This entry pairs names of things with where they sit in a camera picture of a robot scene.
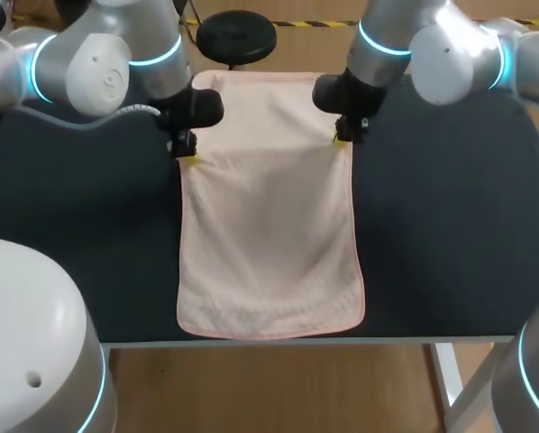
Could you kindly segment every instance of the white table frame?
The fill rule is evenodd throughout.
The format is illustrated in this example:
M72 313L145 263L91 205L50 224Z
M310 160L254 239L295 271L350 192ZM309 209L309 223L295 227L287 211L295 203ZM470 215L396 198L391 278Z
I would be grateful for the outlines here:
M298 338L275 341L196 340L159 341L148 343L104 343L105 359L109 360L111 349L173 348L173 347L227 347L244 345L429 345L434 361L434 372L440 388L443 405L445 433L463 433L489 407L490 378L498 357L513 336L481 337L405 337L405 338ZM458 362L452 343L496 343L472 375L466 386L461 382ZM499 427L494 419L497 432Z

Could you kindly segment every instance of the blue led ring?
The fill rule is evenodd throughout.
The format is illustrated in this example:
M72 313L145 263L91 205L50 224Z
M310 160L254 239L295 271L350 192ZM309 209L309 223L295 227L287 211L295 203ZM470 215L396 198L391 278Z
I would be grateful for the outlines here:
M181 45L181 35L178 37L178 41L175 43L173 47L171 47L171 50L166 52L165 54L160 55L159 57L156 57L155 59L150 60L132 60L129 62L131 66L150 66L155 65L157 63L160 63L169 57L173 56L173 54L179 49L179 46Z
M104 349L101 345L99 345L99 350L101 351L101 363L102 363L102 376L101 376L101 385L99 386L99 392L97 393L96 402L93 405L93 408L89 412L89 416L87 417L86 421L83 423L83 426L78 430L78 433L84 433L89 427L89 424L91 423L91 419L93 419L93 416L97 412L97 408L99 407L99 403L101 402L101 397L104 393L104 387L105 387L105 377L107 375L107 361L105 360L105 354Z
M31 66L31 69L30 69L31 81L32 81L32 84L33 84L33 88L35 89L35 93L37 93L37 95L41 99L43 99L44 101L49 102L50 104L53 104L53 103L48 98L46 98L45 95L42 94L42 92L39 90L39 86L37 86L36 69L37 69L37 59L39 58L39 55L43 51L43 48L45 48L45 45L47 44L47 42L51 41L55 36L57 36L57 35L52 34L49 38L47 38L45 41L43 41L39 45L39 47L37 47L37 50L35 50L35 54L33 54L32 66Z
M534 389L532 388L532 385L530 384L530 381L528 380L528 376L525 373L524 368L524 356L522 355L524 348L524 331L525 331L525 325L522 328L522 332L520 333L520 339L518 340L518 363L520 364L520 373L522 374L522 379L524 380L525 388L528 391L528 394L530 394L530 398L534 402L534 405L539 410L539 399L536 396Z
M384 47L383 45L378 44L373 39L371 39L370 36L366 34L366 32L363 30L363 26L360 24L358 25L360 28L361 37L373 48L375 48L378 51L385 52L386 54L391 54L392 56L409 56L412 51L408 50L393 50L391 48Z

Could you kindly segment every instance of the yellow black caution tape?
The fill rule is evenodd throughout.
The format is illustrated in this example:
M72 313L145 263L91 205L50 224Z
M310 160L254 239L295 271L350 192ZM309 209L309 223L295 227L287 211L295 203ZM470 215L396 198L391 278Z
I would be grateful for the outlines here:
M474 20L478 23L484 22L484 20ZM539 25L539 20L514 20L523 25ZM197 25L197 20L188 19L187 23L191 25ZM355 27L358 25L357 21L274 21L273 25L276 27Z

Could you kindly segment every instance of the table leg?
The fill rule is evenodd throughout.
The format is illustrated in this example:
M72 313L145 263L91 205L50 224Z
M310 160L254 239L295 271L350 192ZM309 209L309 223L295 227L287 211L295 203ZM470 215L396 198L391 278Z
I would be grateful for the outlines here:
M430 347L434 360L435 377L440 387L440 397L445 413L453 405L463 388L460 371L451 343L436 343Z
M463 388L452 345L437 346L441 345L435 345L432 353L442 393L445 431L446 433L463 433L489 406L490 378L505 345L494 346Z

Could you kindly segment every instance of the cloth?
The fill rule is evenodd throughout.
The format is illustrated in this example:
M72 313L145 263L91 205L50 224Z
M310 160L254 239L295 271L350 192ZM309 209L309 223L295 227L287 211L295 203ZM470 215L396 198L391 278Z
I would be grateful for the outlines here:
M207 71L224 120L180 161L178 323L200 336L272 339L358 325L365 294L352 145L312 103L315 74Z

